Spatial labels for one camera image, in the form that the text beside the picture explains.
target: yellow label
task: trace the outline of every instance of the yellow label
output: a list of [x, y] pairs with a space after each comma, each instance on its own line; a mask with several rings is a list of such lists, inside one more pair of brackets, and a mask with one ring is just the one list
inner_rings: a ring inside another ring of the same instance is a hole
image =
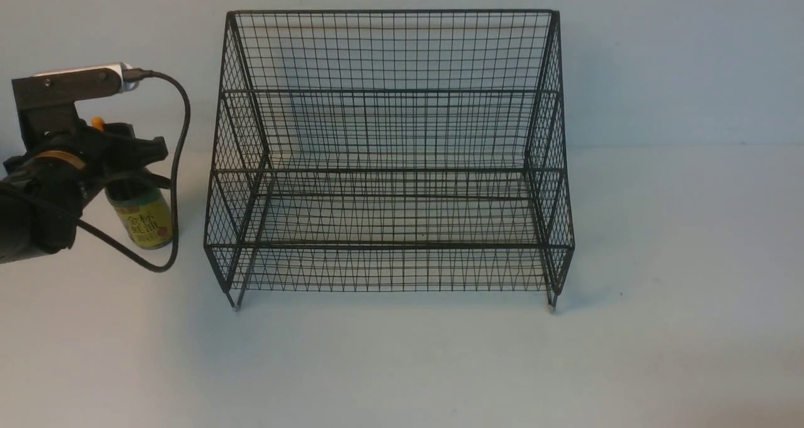
[[170, 210], [163, 198], [149, 204], [115, 207], [129, 238], [141, 248], [158, 248], [173, 239]]

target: black wire rack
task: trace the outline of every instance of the black wire rack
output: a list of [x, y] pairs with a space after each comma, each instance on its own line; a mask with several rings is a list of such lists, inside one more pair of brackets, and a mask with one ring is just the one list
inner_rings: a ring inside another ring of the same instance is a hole
[[575, 248], [552, 10], [226, 19], [204, 248], [246, 290], [543, 290]]

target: wire basket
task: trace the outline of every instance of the wire basket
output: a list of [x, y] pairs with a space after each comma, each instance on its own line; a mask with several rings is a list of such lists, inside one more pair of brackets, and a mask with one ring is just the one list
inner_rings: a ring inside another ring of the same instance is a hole
[[544, 290], [575, 248], [552, 10], [227, 15], [204, 248], [246, 290]]

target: black cable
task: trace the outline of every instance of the black cable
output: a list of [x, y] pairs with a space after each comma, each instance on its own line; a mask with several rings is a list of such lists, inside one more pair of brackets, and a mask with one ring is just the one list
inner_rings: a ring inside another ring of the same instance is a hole
[[94, 225], [88, 224], [87, 222], [81, 220], [80, 217], [69, 213], [69, 211], [63, 210], [63, 208], [58, 207], [57, 205], [51, 204], [51, 202], [25, 194], [19, 190], [4, 188], [2, 185], [0, 185], [0, 194], [6, 194], [11, 197], [29, 202], [29, 204], [38, 205], [38, 207], [51, 211], [55, 215], [68, 219], [74, 222], [74, 224], [78, 227], [88, 231], [89, 234], [112, 246], [115, 248], [115, 250], [120, 251], [120, 253], [129, 257], [129, 259], [132, 259], [132, 261], [138, 265], [143, 266], [143, 268], [146, 270], [152, 271], [153, 273], [164, 273], [164, 271], [169, 270], [170, 267], [173, 266], [173, 263], [176, 262], [176, 256], [178, 256], [178, 162], [182, 155], [184, 142], [187, 139], [187, 132], [190, 129], [190, 98], [187, 96], [187, 91], [184, 90], [184, 87], [182, 87], [177, 80], [165, 75], [164, 73], [152, 70], [141, 70], [139, 68], [123, 71], [123, 81], [125, 82], [141, 81], [147, 78], [163, 79], [164, 81], [173, 84], [173, 87], [176, 87], [178, 93], [181, 94], [182, 101], [184, 102], [184, 122], [182, 124], [181, 133], [178, 135], [176, 150], [173, 152], [173, 164], [170, 167], [170, 224], [173, 230], [173, 244], [170, 246], [170, 258], [167, 259], [167, 262], [164, 265], [154, 265], [152, 262], [146, 261], [146, 259], [135, 253], [135, 251], [130, 250]]

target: wire mesh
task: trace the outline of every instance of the wire mesh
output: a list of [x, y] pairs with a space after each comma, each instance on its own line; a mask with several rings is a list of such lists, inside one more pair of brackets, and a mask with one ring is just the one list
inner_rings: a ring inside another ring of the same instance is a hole
[[250, 288], [554, 306], [574, 250], [558, 13], [229, 13], [205, 248], [235, 306]]

